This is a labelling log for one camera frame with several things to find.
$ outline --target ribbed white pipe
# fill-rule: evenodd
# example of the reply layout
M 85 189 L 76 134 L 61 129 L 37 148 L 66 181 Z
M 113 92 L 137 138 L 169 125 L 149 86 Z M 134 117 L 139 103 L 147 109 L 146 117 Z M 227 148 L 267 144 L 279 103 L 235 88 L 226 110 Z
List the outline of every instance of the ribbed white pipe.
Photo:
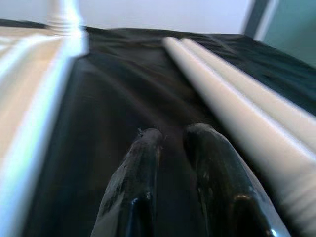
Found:
M 178 40 L 163 44 L 238 145 L 273 187 L 303 236 L 316 236 L 316 155 Z
M 181 42 L 316 154 L 316 118 L 190 39 Z

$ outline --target black tarp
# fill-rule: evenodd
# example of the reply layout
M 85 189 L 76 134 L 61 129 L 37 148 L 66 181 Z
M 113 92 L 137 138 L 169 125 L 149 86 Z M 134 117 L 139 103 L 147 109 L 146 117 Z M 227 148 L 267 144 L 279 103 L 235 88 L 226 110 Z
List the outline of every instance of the black tarp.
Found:
M 182 132 L 188 124 L 203 122 L 229 136 L 163 49 L 164 36 L 196 40 L 316 114 L 316 70 L 248 37 L 88 31 L 90 54 L 73 66 L 24 236 L 89 236 L 111 174 L 138 131 L 149 127 L 164 135 L 158 237 L 205 235 L 196 176 L 185 157 Z

